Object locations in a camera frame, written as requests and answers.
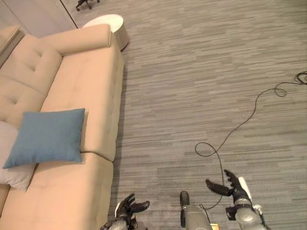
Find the gray wall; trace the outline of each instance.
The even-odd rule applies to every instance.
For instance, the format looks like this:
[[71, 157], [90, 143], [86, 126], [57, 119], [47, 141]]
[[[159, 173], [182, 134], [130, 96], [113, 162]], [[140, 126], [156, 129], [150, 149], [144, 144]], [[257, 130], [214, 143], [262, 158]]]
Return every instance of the gray wall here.
[[59, 0], [0, 0], [0, 28], [13, 24], [37, 37], [76, 28]]

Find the electrical cord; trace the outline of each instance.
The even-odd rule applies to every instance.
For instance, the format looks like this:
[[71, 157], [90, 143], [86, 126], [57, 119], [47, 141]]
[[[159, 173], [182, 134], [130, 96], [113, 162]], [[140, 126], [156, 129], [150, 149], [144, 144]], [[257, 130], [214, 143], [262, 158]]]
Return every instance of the electrical cord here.
[[[219, 161], [219, 163], [220, 163], [220, 169], [221, 169], [221, 175], [222, 175], [221, 178], [222, 178], [223, 185], [225, 185], [225, 183], [224, 183], [224, 174], [223, 174], [223, 166], [222, 166], [221, 157], [220, 157], [218, 151], [219, 151], [219, 150], [221, 149], [221, 147], [225, 144], [225, 142], [227, 141], [227, 139], [230, 137], [230, 135], [231, 135], [233, 132], [235, 132], [236, 130], [238, 130], [242, 125], [244, 125], [245, 123], [247, 123], [247, 122], [254, 116], [254, 114], [256, 113], [256, 110], [257, 110], [257, 102], [258, 102], [258, 99], [259, 99], [264, 93], [269, 92], [269, 91], [274, 91], [275, 95], [278, 96], [278, 97], [285, 97], [285, 96], [287, 95], [287, 91], [286, 91], [285, 89], [279, 88], [279, 86], [282, 85], [282, 84], [294, 84], [294, 85], [306, 85], [306, 86], [307, 86], [307, 71], [303, 71], [303, 72], [300, 72], [300, 73], [296, 74], [295, 77], [294, 77], [294, 82], [286, 82], [286, 81], [283, 81], [283, 82], [278, 83], [274, 88], [270, 88], [270, 89], [267, 89], [267, 90], [262, 91], [261, 93], [259, 93], [258, 96], [256, 97], [255, 104], [254, 104], [254, 109], [253, 109], [253, 112], [251, 113], [251, 115], [250, 115], [244, 122], [242, 122], [242, 123], [239, 124], [237, 127], [235, 127], [233, 130], [231, 130], [231, 131], [229, 132], [229, 134], [225, 137], [224, 141], [220, 144], [220, 146], [219, 146], [217, 149], [216, 149], [212, 144], [210, 144], [210, 143], [208, 143], [208, 142], [203, 142], [203, 141], [202, 141], [202, 142], [198, 142], [198, 143], [195, 145], [195, 147], [194, 147], [195, 152], [196, 152], [199, 156], [201, 156], [201, 157], [210, 157], [210, 156], [212, 156], [212, 155], [214, 155], [214, 154], [217, 155], [218, 161]], [[197, 147], [198, 147], [199, 145], [206, 145], [206, 146], [209, 146], [209, 147], [213, 150], [213, 152], [210, 153], [210, 154], [208, 154], [208, 155], [202, 155], [202, 154], [200, 154], [200, 153], [197, 151]], [[205, 211], [207, 217], [208, 217], [207, 210], [210, 210], [210, 209], [214, 208], [215, 206], [217, 206], [217, 205], [221, 202], [222, 197], [223, 197], [223, 196], [220, 196], [219, 200], [218, 200], [214, 205], [212, 205], [212, 206], [210, 206], [210, 207], [207, 207], [207, 208], [205, 208], [205, 207], [203, 206], [203, 204], [200, 204], [200, 208], [202, 208], [202, 209]]]

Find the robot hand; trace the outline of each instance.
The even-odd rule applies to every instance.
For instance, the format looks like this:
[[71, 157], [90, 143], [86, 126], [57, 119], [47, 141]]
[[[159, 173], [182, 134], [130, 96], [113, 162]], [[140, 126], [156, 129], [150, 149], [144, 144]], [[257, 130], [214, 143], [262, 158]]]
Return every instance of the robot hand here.
[[239, 179], [230, 171], [224, 170], [225, 174], [228, 176], [228, 181], [231, 182], [231, 189], [227, 188], [226, 186], [220, 185], [220, 184], [215, 184], [211, 182], [210, 180], [206, 180], [207, 187], [222, 196], [233, 196], [234, 203], [238, 199], [246, 199], [251, 203], [250, 198], [248, 197], [247, 192], [242, 188]]
[[115, 210], [115, 220], [106, 223], [100, 230], [133, 230], [138, 227], [134, 213], [143, 212], [148, 209], [150, 202], [134, 203], [134, 193], [121, 201]]

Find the striped carpet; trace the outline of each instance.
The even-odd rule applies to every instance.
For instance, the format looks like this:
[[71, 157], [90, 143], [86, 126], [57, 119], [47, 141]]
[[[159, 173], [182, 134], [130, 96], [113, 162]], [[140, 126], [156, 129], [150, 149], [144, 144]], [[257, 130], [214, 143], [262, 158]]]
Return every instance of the striped carpet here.
[[[181, 190], [196, 205], [218, 199], [205, 186], [206, 178], [221, 182], [217, 157], [197, 156], [195, 144], [217, 147], [258, 93], [306, 69], [306, 0], [102, 0], [80, 12], [76, 0], [64, 2], [79, 26], [123, 15], [130, 36], [110, 219], [135, 192], [151, 201], [137, 216], [141, 226], [179, 230]], [[224, 168], [245, 177], [273, 230], [306, 230], [307, 87], [284, 88], [284, 98], [260, 98], [220, 154]], [[224, 213], [231, 204], [225, 197], [208, 211], [223, 230], [237, 229]]]

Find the white round side table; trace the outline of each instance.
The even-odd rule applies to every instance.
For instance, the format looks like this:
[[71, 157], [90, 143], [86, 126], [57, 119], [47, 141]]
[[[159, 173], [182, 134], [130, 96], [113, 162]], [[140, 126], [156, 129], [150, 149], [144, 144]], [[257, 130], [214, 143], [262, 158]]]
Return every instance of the white round side table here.
[[122, 16], [117, 14], [107, 14], [86, 23], [83, 27], [109, 24], [112, 33], [115, 35], [120, 50], [126, 47], [129, 42], [128, 34], [124, 26], [124, 19]]

